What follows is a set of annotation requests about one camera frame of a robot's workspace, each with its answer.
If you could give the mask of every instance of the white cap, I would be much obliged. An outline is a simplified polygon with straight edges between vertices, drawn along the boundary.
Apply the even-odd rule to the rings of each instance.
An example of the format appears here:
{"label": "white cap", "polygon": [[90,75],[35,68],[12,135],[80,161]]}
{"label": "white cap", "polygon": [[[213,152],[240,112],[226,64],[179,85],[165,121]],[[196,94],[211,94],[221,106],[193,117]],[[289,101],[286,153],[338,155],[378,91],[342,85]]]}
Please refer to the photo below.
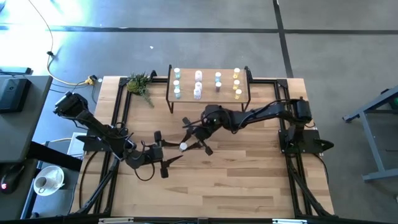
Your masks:
{"label": "white cap", "polygon": [[181,144],[180,144],[180,151],[185,151],[185,150],[187,150],[187,147],[188,147],[187,143],[181,142]]}

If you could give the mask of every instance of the green plant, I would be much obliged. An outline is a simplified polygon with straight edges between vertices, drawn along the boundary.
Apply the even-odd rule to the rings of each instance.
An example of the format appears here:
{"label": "green plant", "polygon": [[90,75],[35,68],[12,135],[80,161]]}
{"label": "green plant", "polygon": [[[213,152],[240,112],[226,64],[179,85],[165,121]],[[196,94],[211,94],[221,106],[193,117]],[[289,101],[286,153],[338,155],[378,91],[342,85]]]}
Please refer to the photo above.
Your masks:
{"label": "green plant", "polygon": [[135,95],[142,96],[146,102],[148,102],[150,107],[155,107],[149,96],[149,90],[147,89],[147,84],[152,80],[145,73],[135,74],[132,73],[130,81],[127,84],[127,90]]}

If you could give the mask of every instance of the wooden tabletop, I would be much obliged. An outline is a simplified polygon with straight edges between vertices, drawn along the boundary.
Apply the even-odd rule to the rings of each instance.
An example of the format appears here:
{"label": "wooden tabletop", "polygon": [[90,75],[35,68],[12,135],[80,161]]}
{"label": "wooden tabletop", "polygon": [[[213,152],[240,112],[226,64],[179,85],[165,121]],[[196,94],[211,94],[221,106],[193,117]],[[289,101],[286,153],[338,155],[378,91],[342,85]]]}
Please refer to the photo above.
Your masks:
{"label": "wooden tabletop", "polygon": [[[193,90],[195,89],[195,72],[199,70],[202,72],[202,92],[200,100],[193,98]],[[215,75],[216,72],[221,73],[221,90],[216,92]],[[247,103],[249,101],[248,82],[246,80],[246,71],[241,69],[238,78],[233,78],[233,69],[192,69],[181,68],[180,91],[181,99],[176,99],[174,94],[174,69],[170,71],[170,88],[169,101],[174,103]],[[235,99],[235,90],[233,90],[234,81],[239,80],[239,89],[242,94],[239,99]]]}
{"label": "wooden tabletop", "polygon": [[[95,116],[110,124],[118,90],[119,77],[104,77]],[[307,99],[304,80],[288,79],[291,98]],[[169,113],[165,100],[166,84],[149,87],[155,108],[133,95],[129,107],[127,127],[133,131],[135,142],[154,141],[154,131],[161,130],[167,141],[179,142],[185,134],[184,116],[191,120],[200,117],[206,104],[176,104],[174,114]],[[123,93],[119,121],[123,111]],[[274,100],[274,89],[267,84],[251,85],[251,108],[259,108]],[[240,110],[240,105],[224,105]],[[204,150],[185,152],[169,169],[169,178],[160,178],[159,166],[155,176],[142,182],[134,171],[122,162],[114,195],[112,216],[124,217],[223,217],[223,218],[292,218],[292,199],[285,157],[280,153],[277,130],[279,122],[271,119],[248,125],[237,134],[220,129],[206,142],[214,150],[207,156]],[[177,156],[177,149],[164,149],[165,158]],[[83,183],[83,203],[98,185],[104,153],[97,153],[88,166]],[[303,154],[307,184],[317,200],[333,213],[323,164],[313,155]],[[85,156],[81,172],[89,155]],[[138,174],[148,178],[151,166],[140,167]],[[78,209],[78,189],[71,212]],[[102,207],[108,196],[106,188]],[[301,191],[300,207],[304,211]]]}

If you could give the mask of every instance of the mug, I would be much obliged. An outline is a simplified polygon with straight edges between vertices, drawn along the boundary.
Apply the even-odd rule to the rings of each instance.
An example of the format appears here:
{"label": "mug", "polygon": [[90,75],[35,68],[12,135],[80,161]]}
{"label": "mug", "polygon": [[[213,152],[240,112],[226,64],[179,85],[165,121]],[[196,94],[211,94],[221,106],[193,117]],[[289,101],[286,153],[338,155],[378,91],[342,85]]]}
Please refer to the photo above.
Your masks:
{"label": "mug", "polygon": [[51,189],[56,184],[54,179],[48,177],[39,177],[35,181],[35,186],[39,189],[39,193],[43,193],[47,189]]}

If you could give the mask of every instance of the concrete floor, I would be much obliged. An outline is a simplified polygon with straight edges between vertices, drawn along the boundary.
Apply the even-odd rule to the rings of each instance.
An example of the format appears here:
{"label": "concrete floor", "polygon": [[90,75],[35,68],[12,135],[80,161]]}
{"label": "concrete floor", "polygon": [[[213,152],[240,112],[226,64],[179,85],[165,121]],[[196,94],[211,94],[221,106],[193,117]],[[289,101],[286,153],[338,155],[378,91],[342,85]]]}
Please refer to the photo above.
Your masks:
{"label": "concrete floor", "polygon": [[[50,25],[93,27],[199,27],[276,29],[272,0],[33,1]],[[285,29],[398,29],[395,0],[279,0]],[[30,24],[31,32],[0,31],[3,65],[27,66],[45,75],[51,39],[27,1],[9,1],[0,25]],[[54,32],[56,76],[70,82],[88,75],[129,75],[179,67],[248,65],[255,77],[286,77],[278,34]],[[286,35],[294,77],[304,78],[321,137],[335,143],[325,153],[335,212],[345,218],[398,222],[398,178],[365,184],[376,165],[359,121],[341,117],[398,84],[397,35]],[[77,90],[90,110],[91,87]],[[50,92],[34,140],[67,138],[79,131],[52,113],[62,96]],[[398,166],[396,116],[372,116],[387,166]]]}

